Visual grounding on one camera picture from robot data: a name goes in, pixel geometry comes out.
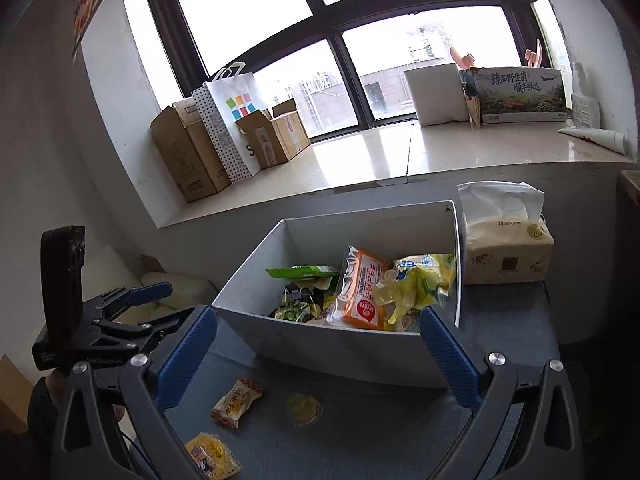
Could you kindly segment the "left hand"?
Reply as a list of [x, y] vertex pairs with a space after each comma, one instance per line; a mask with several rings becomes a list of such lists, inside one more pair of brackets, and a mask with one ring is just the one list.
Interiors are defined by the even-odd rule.
[[[44, 381], [53, 406], [60, 408], [67, 386], [67, 378], [59, 370], [54, 370], [44, 378]], [[120, 422], [126, 414], [126, 408], [121, 405], [114, 405], [113, 408], [116, 422]]]

